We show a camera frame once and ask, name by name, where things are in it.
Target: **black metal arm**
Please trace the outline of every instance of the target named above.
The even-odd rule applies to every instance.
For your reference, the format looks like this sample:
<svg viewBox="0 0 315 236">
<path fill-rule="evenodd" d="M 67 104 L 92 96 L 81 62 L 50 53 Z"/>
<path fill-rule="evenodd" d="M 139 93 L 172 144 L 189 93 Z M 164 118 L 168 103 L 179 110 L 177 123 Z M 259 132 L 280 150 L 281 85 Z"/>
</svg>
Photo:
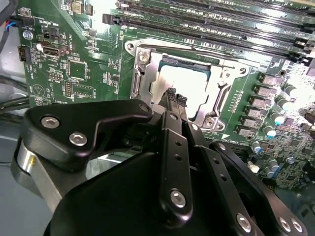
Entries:
<svg viewBox="0 0 315 236">
<path fill-rule="evenodd" d="M 54 211 L 46 234 L 306 236 L 227 144 L 208 145 L 186 100 L 169 89 L 160 114 L 139 100 L 30 109 L 12 172 Z M 133 145 L 142 153 L 86 179 L 91 159 Z"/>
</svg>

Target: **connector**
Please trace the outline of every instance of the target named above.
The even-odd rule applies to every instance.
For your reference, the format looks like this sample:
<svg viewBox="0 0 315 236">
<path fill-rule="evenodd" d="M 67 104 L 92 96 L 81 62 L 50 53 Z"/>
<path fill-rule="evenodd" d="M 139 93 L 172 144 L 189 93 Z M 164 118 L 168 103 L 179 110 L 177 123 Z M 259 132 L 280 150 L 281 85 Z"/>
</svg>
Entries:
<svg viewBox="0 0 315 236">
<path fill-rule="evenodd" d="M 35 25 L 35 20 L 33 17 L 11 16 L 9 21 L 15 22 L 15 27 L 18 28 Z"/>
</svg>

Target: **silver screw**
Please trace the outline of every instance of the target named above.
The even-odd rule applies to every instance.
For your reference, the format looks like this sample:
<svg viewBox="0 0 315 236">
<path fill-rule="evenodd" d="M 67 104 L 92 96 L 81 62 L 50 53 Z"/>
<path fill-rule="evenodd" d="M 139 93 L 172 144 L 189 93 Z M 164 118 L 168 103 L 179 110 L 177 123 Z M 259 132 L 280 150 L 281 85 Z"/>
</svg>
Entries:
<svg viewBox="0 0 315 236">
<path fill-rule="evenodd" d="M 295 219 L 291 219 L 291 221 L 298 232 L 303 232 L 302 226 Z"/>
<path fill-rule="evenodd" d="M 25 31 L 23 31 L 22 36 L 26 40 L 32 40 L 33 39 L 33 33 L 27 29 Z"/>
<path fill-rule="evenodd" d="M 194 129 L 194 130 L 198 130 L 198 126 L 197 125 L 195 125 L 195 124 L 191 124 L 191 126 L 192 126 L 192 128 Z"/>
<path fill-rule="evenodd" d="M 175 206 L 183 208 L 186 205 L 186 199 L 183 194 L 177 190 L 171 192 L 171 200 Z"/>
<path fill-rule="evenodd" d="M 142 64 L 145 64 L 149 61 L 150 59 L 150 55 L 146 52 L 140 52 L 139 55 L 138 55 L 138 58 L 139 58 L 139 61 L 142 63 Z"/>
<path fill-rule="evenodd" d="M 173 114 L 170 114 L 170 117 L 171 117 L 172 119 L 178 119 L 177 116 L 175 116 L 175 115 L 173 115 Z"/>
<path fill-rule="evenodd" d="M 54 117 L 44 117 L 41 119 L 41 124 L 46 128 L 55 129 L 60 125 L 60 122 Z"/>
<path fill-rule="evenodd" d="M 141 109 L 142 111 L 145 111 L 145 112 L 148 112 L 148 111 L 149 111 L 149 109 L 148 109 L 146 106 L 143 106 L 143 105 L 140 105 L 140 109 Z"/>
<path fill-rule="evenodd" d="M 220 147 L 223 151 L 226 150 L 226 147 L 225 147 L 223 144 L 219 144 L 219 147 Z"/>
<path fill-rule="evenodd" d="M 281 226 L 287 231 L 287 232 L 291 232 L 291 227 L 289 226 L 289 224 L 282 218 L 279 217 L 279 221 Z"/>
<path fill-rule="evenodd" d="M 84 146 L 88 142 L 87 137 L 79 132 L 72 133 L 69 137 L 69 140 L 72 144 L 79 147 Z"/>
<path fill-rule="evenodd" d="M 252 226 L 251 226 L 250 222 L 248 221 L 248 219 L 246 219 L 245 216 L 238 213 L 236 215 L 236 219 L 237 219 L 238 224 L 242 227 L 242 229 L 245 232 L 249 233 L 250 231 L 252 231 Z"/>
<path fill-rule="evenodd" d="M 295 160 L 294 160 L 294 157 L 288 157 L 287 159 L 286 159 L 286 162 L 287 163 L 289 163 L 289 164 L 294 164 L 294 162 L 295 162 Z"/>
</svg>

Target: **electrolytic capacitor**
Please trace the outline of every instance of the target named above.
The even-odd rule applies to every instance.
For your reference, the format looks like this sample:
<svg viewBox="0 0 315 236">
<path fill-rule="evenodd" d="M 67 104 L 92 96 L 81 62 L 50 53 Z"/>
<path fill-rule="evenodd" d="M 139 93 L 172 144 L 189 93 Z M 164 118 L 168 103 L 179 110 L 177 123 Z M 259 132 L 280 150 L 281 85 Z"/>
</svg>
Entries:
<svg viewBox="0 0 315 236">
<path fill-rule="evenodd" d="M 281 125 L 284 123 L 285 118 L 279 113 L 279 112 L 274 112 L 270 115 L 270 118 L 274 121 L 275 124 Z"/>
<path fill-rule="evenodd" d="M 268 166 L 265 168 L 265 172 L 266 172 L 266 175 L 267 175 L 268 178 L 272 178 L 274 176 L 274 174 L 275 174 L 275 172 L 272 171 L 270 169 L 270 167 L 268 167 Z"/>
<path fill-rule="evenodd" d="M 268 162 L 268 164 L 269 164 L 270 169 L 273 172 L 276 172 L 280 168 L 280 166 L 279 166 L 279 164 L 277 163 L 276 160 L 271 160 L 271 161 Z"/>
<path fill-rule="evenodd" d="M 266 126 L 264 129 L 263 129 L 264 133 L 267 135 L 268 138 L 273 138 L 276 136 L 276 131 L 273 129 L 273 127 L 271 126 Z"/>
<path fill-rule="evenodd" d="M 262 151 L 261 146 L 259 145 L 259 142 L 255 141 L 252 143 L 252 149 L 254 150 L 254 152 L 256 153 L 260 153 Z"/>
<path fill-rule="evenodd" d="M 288 100 L 282 98 L 277 102 L 278 106 L 281 107 L 284 111 L 291 111 L 293 108 L 293 104 Z"/>
<path fill-rule="evenodd" d="M 284 88 L 284 92 L 292 98 L 297 98 L 299 91 L 293 85 L 288 85 Z"/>
</svg>

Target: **green circuit board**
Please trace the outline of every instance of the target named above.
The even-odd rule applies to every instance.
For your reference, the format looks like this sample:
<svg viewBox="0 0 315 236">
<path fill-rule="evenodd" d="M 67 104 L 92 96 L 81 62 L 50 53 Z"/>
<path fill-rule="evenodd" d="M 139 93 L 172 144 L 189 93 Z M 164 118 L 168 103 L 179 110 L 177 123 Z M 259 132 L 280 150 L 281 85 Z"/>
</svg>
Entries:
<svg viewBox="0 0 315 236">
<path fill-rule="evenodd" d="M 22 50 L 28 56 L 22 60 L 31 106 L 130 99 L 135 63 L 125 49 L 130 40 L 164 40 L 254 61 L 258 66 L 250 66 L 245 77 L 236 78 L 226 98 L 220 114 L 226 128 L 205 132 L 205 137 L 240 146 L 258 142 L 262 147 L 256 154 L 259 176 L 267 177 L 265 168 L 274 159 L 280 168 L 270 178 L 279 187 L 303 186 L 312 181 L 303 176 L 303 166 L 315 158 L 313 127 L 304 118 L 306 113 L 315 114 L 315 77 L 290 56 L 307 54 L 294 43 L 296 38 L 315 40 L 315 34 L 301 30 L 315 24 L 315 17 L 306 12 L 313 2 L 272 4 L 250 0 L 20 0 L 17 15 L 34 19 L 34 25 L 20 29 Z M 109 24 L 104 17 L 109 15 L 120 22 Z M 25 31 L 32 37 L 25 38 Z M 193 59 L 215 64 L 207 56 L 194 55 Z M 275 92 L 266 96 L 270 102 L 263 106 L 260 122 L 249 135 L 240 135 L 241 118 L 264 75 L 278 78 L 268 87 Z M 283 92 L 286 85 L 297 87 L 300 96 L 288 97 Z M 294 104 L 292 111 L 279 108 L 280 96 Z M 293 121 L 276 125 L 270 119 L 274 111 Z M 266 126 L 273 127 L 276 137 L 266 136 Z M 288 163 L 288 157 L 294 164 Z"/>
</svg>

